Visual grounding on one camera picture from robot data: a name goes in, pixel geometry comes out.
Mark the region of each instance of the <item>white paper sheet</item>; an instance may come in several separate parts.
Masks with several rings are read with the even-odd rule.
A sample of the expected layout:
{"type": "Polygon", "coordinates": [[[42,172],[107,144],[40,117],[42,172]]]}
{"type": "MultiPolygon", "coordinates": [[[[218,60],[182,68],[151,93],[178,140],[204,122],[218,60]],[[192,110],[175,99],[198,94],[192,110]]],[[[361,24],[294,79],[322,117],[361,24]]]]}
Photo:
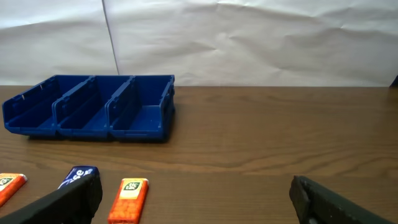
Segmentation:
{"type": "Polygon", "coordinates": [[[388,86],[396,0],[105,0],[120,74],[176,85],[388,86]]]}
{"type": "Polygon", "coordinates": [[[0,0],[0,85],[117,75],[101,0],[0,0]]]}

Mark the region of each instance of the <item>orange tic tac box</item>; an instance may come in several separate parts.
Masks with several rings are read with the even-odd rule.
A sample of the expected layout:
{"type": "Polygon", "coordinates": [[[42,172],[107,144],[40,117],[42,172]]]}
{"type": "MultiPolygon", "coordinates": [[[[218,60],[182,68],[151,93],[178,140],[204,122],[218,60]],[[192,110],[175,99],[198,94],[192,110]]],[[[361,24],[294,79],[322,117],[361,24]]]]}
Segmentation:
{"type": "Polygon", "coordinates": [[[27,181],[24,174],[0,174],[0,207],[27,181]]]}
{"type": "Polygon", "coordinates": [[[137,224],[148,186],[149,182],[145,178],[123,179],[109,213],[108,224],[137,224]]]}

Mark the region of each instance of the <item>blue bin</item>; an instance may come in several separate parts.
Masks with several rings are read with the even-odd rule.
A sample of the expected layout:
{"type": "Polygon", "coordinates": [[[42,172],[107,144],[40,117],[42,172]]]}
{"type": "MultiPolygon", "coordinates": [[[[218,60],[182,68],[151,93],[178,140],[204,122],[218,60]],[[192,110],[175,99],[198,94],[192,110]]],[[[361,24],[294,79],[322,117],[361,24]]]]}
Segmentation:
{"type": "Polygon", "coordinates": [[[167,139],[174,76],[56,75],[3,103],[12,133],[89,139],[167,139]]]}

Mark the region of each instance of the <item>green label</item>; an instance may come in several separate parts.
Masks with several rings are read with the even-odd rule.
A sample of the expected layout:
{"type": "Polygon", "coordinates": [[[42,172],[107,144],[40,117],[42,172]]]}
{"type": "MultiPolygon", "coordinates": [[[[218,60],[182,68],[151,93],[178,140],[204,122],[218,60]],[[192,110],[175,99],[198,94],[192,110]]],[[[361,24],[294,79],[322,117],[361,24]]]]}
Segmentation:
{"type": "Polygon", "coordinates": [[[130,182],[126,184],[123,190],[137,190],[140,185],[140,182],[130,182]]]}
{"type": "Polygon", "coordinates": [[[13,178],[10,178],[10,177],[1,178],[0,179],[0,186],[8,184],[12,180],[13,180],[13,178]]]}

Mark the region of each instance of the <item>wooden tabletop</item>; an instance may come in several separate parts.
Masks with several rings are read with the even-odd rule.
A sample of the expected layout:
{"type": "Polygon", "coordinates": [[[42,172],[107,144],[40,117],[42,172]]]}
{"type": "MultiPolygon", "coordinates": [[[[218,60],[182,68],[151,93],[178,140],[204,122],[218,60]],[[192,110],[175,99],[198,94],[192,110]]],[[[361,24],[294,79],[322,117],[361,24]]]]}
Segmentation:
{"type": "MultiPolygon", "coordinates": [[[[0,87],[0,101],[27,89],[0,87]]],[[[29,182],[0,217],[55,190],[72,166],[101,172],[106,223],[125,177],[150,189],[141,224],[298,223],[293,175],[398,222],[398,90],[176,87],[169,142],[46,141],[0,128],[0,172],[29,182]]]]}

